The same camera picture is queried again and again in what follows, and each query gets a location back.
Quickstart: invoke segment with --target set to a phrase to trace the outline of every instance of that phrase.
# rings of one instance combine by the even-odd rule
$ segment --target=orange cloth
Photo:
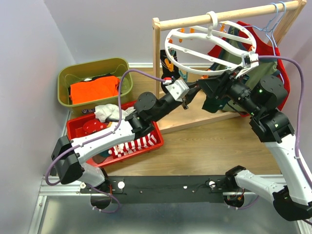
[[[114,76],[75,83],[70,86],[70,98],[73,104],[110,98],[118,95],[118,85],[119,79]]]

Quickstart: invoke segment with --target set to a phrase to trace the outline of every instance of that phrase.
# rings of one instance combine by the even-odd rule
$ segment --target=white circular hanger
[[[219,32],[219,31],[213,30],[218,25],[217,15],[214,12],[208,12],[207,14],[209,14],[213,20],[212,24],[208,24],[208,28],[201,27],[201,26],[190,27],[190,28],[193,28],[195,30],[198,30],[198,31],[201,31],[204,33],[182,33],[179,31],[181,28],[173,29],[168,33],[166,40],[165,40],[165,52],[166,52],[168,60],[171,63],[173,63],[175,66],[180,68],[181,70],[184,70],[184,71],[190,72],[190,73],[194,73],[194,74],[198,74],[198,75],[208,75],[208,76],[221,75],[225,71],[228,71],[228,70],[233,71],[233,70],[235,70],[235,68],[237,68],[239,66],[243,66],[243,61],[240,64],[227,62],[225,60],[222,60],[219,58],[214,58],[214,57],[211,57],[207,54],[202,54],[202,53],[196,52],[194,50],[190,50],[190,49],[187,49],[187,48],[184,48],[182,46],[175,45],[175,44],[169,42],[169,39],[171,39],[172,37],[175,37],[178,39],[201,39],[201,40],[210,41],[216,45],[219,45],[224,50],[226,50],[229,53],[231,53],[235,56],[238,56],[240,58],[244,54],[247,53],[247,51],[240,50],[240,49],[233,47],[232,45],[230,45],[229,43],[227,43],[226,41],[224,41],[218,37],[218,36],[220,36],[220,37],[225,37],[228,39],[236,40],[238,42],[249,44],[249,45],[251,45],[250,52],[256,51],[255,39],[254,39],[253,35],[251,34],[251,32],[249,32],[246,28],[244,28],[243,26],[241,26],[237,23],[231,22],[231,21],[220,22],[220,23],[229,25],[231,27],[237,28],[238,30],[242,31],[247,36],[247,38],[242,38],[239,36],[234,36],[231,34],[227,34],[224,32]],[[202,71],[202,70],[197,70],[197,69],[193,69],[193,68],[184,66],[181,63],[175,61],[173,56],[171,56],[171,54],[170,54],[171,49],[174,49],[176,51],[182,51],[184,53],[187,53],[187,54],[190,54],[190,55],[193,55],[196,57],[200,57],[202,59],[206,59],[209,62],[216,62],[216,63],[222,64],[222,65],[225,65],[227,67],[227,69],[219,70],[219,71]]]

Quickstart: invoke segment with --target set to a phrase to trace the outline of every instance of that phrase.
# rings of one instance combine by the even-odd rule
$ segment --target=white cloth
[[[121,118],[125,119],[134,110],[135,110],[134,107],[129,107],[125,111],[122,110]],[[119,120],[119,108],[117,105],[113,105],[113,104],[96,106],[95,115],[96,115],[96,118],[102,123],[104,123],[106,119],[109,119],[112,121],[118,121]]]

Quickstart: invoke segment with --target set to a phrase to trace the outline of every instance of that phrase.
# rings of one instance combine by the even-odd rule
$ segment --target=olive green basket
[[[118,98],[114,96],[73,105],[69,98],[68,88],[71,84],[78,83],[86,78],[107,73],[120,79],[128,69],[128,62],[122,58],[110,58],[66,67],[58,75],[58,101],[73,111],[76,116],[94,112],[94,108],[98,105],[118,104]],[[132,87],[132,77],[128,73],[121,85],[121,103],[131,101]]]

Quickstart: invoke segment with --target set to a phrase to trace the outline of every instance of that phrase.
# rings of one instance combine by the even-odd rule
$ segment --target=red basket
[[[121,105],[121,108],[123,110],[126,110],[129,107],[132,107],[134,104],[135,104],[135,101],[128,102],[128,103],[125,103],[125,104]],[[71,140],[71,139],[74,139],[74,138],[86,136],[87,134],[82,129],[82,127],[85,124],[85,122],[93,120],[93,119],[95,119],[95,114],[94,113],[88,114],[88,115],[84,115],[84,116],[81,116],[81,117],[78,117],[78,118],[71,119],[71,120],[67,121],[66,127],[67,127],[68,138]],[[89,159],[87,161],[87,163],[89,163],[90,165],[95,166],[95,167],[104,167],[104,166],[107,166],[107,165],[110,165],[110,164],[113,164],[113,163],[116,163],[116,162],[121,162],[121,161],[126,160],[128,158],[140,155],[142,153],[158,149],[160,146],[162,146],[164,144],[164,140],[163,140],[162,135],[160,133],[160,130],[158,129],[158,126],[157,126],[157,124],[155,122],[153,122],[153,126],[154,126],[155,129],[151,133],[156,138],[157,144],[155,144],[155,145],[153,145],[153,146],[151,146],[149,148],[144,148],[144,149],[141,149],[139,151],[133,152],[132,154],[128,154],[128,155],[125,155],[125,156],[122,156],[122,157],[113,158],[113,156],[109,156],[102,163],[99,163],[99,164],[95,163],[92,158]]]

